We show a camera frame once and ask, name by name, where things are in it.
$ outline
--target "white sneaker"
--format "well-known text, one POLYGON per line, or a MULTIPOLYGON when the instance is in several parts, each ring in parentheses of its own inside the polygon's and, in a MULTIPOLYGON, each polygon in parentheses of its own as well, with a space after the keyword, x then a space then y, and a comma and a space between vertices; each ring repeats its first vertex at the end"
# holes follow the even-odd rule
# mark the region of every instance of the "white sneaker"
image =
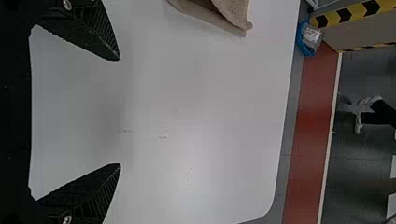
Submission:
POLYGON ((361 134, 362 127, 363 124, 361 123, 361 113, 358 113, 355 120, 355 134, 361 134))
POLYGON ((380 95, 370 96, 358 101, 358 105, 372 105, 373 103, 382 100, 380 95))

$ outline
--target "person's leg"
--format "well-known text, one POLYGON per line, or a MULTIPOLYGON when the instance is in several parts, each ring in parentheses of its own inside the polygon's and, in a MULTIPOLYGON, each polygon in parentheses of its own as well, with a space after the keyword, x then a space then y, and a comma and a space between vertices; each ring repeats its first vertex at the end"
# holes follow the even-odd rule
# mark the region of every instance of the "person's leg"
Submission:
POLYGON ((378 113, 361 113, 362 124, 389 124, 389 119, 378 113))
POLYGON ((393 128, 396 129, 396 110, 388 105, 384 100, 379 100, 370 106, 375 113, 385 117, 393 128))

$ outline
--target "gray floor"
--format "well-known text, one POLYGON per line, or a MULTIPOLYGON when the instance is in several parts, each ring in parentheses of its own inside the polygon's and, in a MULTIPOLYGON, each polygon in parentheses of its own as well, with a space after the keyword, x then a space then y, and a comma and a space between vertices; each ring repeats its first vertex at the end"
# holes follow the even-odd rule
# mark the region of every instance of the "gray floor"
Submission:
MULTIPOLYGON (((300 6, 299 21, 308 17, 308 4, 303 0, 300 6)), ((280 224, 283 219, 283 208, 288 185, 291 150, 293 147, 294 127, 298 109, 301 75, 303 72, 304 55, 295 47, 289 86, 289 98, 286 111, 285 127, 282 138, 282 148, 276 181, 276 194, 273 206, 268 214, 260 219, 246 224, 280 224)))
MULTIPOLYGON (((395 48, 345 53, 339 92, 352 102, 381 94, 390 105, 396 105, 395 78, 395 48)), ((381 223, 386 219, 388 195, 381 186, 390 177, 396 152, 394 130, 365 126, 361 135, 354 134, 353 112, 357 109, 338 101, 323 224, 381 223)))

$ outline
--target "beige cloth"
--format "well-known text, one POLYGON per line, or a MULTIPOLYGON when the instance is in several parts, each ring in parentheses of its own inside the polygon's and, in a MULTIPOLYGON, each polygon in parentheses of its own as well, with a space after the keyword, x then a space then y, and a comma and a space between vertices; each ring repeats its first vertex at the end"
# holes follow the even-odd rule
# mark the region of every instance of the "beige cloth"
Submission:
POLYGON ((249 0, 168 0, 180 12, 209 22, 234 35, 246 36, 249 0))

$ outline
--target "hazard stripe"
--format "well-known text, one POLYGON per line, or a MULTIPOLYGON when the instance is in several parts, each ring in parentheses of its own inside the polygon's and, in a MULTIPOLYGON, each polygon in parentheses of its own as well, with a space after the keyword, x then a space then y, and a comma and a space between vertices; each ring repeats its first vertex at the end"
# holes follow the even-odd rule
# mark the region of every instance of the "hazard stripe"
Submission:
POLYGON ((368 0, 312 17, 310 24, 318 28, 330 27, 344 22, 361 20, 394 9, 396 9, 396 0, 368 0))
POLYGON ((338 52, 353 52, 353 51, 359 51, 359 50, 363 50, 363 49, 378 49, 378 48, 384 48, 384 47, 389 47, 389 46, 396 46, 396 42, 374 44, 374 45, 369 45, 369 46, 357 47, 354 49, 342 49, 342 50, 338 50, 338 52))
POLYGON ((364 17, 375 15, 381 8, 381 6, 376 2, 376 0, 363 2, 363 6, 367 9, 367 12, 366 14, 364 14, 364 17))

